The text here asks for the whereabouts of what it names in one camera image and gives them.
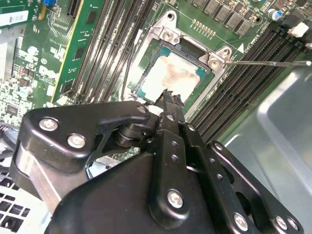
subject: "blue capacitor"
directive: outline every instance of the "blue capacitor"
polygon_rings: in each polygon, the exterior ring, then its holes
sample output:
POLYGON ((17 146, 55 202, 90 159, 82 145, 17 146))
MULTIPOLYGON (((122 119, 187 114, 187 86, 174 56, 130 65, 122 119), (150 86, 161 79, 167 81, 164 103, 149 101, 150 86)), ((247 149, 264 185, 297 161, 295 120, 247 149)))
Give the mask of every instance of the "blue capacitor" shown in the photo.
POLYGON ((47 6, 54 6, 57 0, 43 0, 43 4, 47 6))
POLYGON ((283 17, 283 13, 275 9, 270 9, 268 10, 268 17, 273 21, 278 21, 283 17))

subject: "screw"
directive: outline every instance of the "screw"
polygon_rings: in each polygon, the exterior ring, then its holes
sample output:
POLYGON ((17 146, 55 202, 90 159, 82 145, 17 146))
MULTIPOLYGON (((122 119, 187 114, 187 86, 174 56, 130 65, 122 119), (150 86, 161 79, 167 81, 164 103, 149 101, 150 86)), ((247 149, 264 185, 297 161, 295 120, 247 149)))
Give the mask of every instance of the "screw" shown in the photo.
POLYGON ((240 215, 239 213, 235 213, 234 214, 234 220, 235 220, 235 223, 239 227, 240 230, 242 230, 244 232, 248 230, 248 224, 242 215, 240 215))
POLYGON ((174 121, 174 120, 175 120, 175 118, 174 118, 173 115, 171 115, 171 114, 167 114, 167 118, 168 118, 169 120, 171 120, 171 121, 174 121))
POLYGON ((216 58, 212 58, 210 61, 209 61, 209 64, 211 66, 212 69, 217 69, 220 65, 220 62, 218 59, 216 58))
POLYGON ((175 208, 181 208, 183 206, 183 199, 179 192, 170 190, 168 192, 168 201, 175 208))
POLYGON ((223 51, 223 55, 224 56, 227 56, 227 55, 229 55, 230 54, 230 51, 228 50, 228 49, 225 49, 224 51, 223 51))
POLYGON ((219 179, 219 180, 223 180, 223 176, 221 174, 217 174, 216 177, 219 179))
POLYGON ((173 38, 173 35, 170 32, 164 32, 164 34, 162 36, 163 36, 165 41, 171 41, 173 38))
POLYGON ((280 216, 276 216, 276 221, 277 221, 277 224, 284 230, 287 230, 287 225, 285 223, 285 221, 280 217, 280 216))
POLYGON ((45 118, 43 120, 40 120, 39 127, 45 131, 52 132, 56 130, 59 127, 59 125, 53 119, 45 118))
POLYGON ((172 161, 176 162, 179 160, 179 157, 176 155, 171 155, 171 159, 172 159, 172 161))
POLYGON ((138 106, 138 107, 137 107, 137 110, 138 110, 138 111, 140 111, 140 112, 141 112, 141 113, 143 113, 143 114, 145 114, 145 113, 146 113, 145 108, 144 108, 144 107, 142 107, 142 106, 138 106))
POLYGON ((77 149, 82 148, 86 144, 85 139, 79 134, 70 135, 67 138, 67 142, 70 146, 77 148, 77 149))
POLYGON ((288 220, 289 224, 290 224, 293 228, 296 229, 296 231, 299 230, 297 224, 296 224, 291 218, 287 218, 287 220, 288 220))
POLYGON ((218 150, 222 150, 222 146, 219 143, 215 143, 214 145, 218 150))
POLYGON ((189 125, 189 129, 190 129, 191 131, 196 131, 195 127, 193 127, 192 125, 189 125))

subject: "white label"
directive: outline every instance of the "white label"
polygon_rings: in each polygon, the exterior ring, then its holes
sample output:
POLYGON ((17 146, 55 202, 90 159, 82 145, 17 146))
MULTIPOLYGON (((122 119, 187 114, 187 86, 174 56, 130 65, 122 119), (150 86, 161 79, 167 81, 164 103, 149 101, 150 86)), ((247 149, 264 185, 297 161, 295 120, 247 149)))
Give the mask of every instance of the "white label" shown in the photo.
POLYGON ((38 85, 38 81, 34 79, 33 82, 31 83, 31 87, 37 88, 37 85, 38 85))
POLYGON ((28 19, 28 11, 18 11, 0 15, 0 26, 24 22, 28 19))
POLYGON ((49 85, 49 86, 48 86, 48 89, 47 89, 47 96, 52 97, 52 96, 53 96, 53 94, 54 94, 54 89, 55 89, 55 87, 54 87, 54 86, 49 85))

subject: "white connector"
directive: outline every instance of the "white connector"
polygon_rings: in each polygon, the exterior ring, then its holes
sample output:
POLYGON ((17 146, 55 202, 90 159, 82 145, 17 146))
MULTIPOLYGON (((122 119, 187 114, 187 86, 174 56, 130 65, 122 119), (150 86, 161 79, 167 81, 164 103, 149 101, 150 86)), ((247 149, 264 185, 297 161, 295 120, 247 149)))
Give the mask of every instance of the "white connector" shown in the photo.
POLYGON ((307 31, 309 27, 305 23, 299 23, 296 27, 288 30, 288 34, 296 38, 301 38, 307 31))

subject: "motherboard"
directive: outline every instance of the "motherboard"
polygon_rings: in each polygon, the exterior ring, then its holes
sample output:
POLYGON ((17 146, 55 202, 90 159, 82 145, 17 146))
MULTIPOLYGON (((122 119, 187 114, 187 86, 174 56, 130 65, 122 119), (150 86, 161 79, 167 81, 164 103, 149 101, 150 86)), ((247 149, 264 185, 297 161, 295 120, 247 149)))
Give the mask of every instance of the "motherboard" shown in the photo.
POLYGON ((0 120, 16 127, 34 108, 153 104, 168 89, 181 96, 185 118, 208 142, 291 71, 227 61, 312 57, 308 0, 18 2, 14 12, 0 3, 0 120))

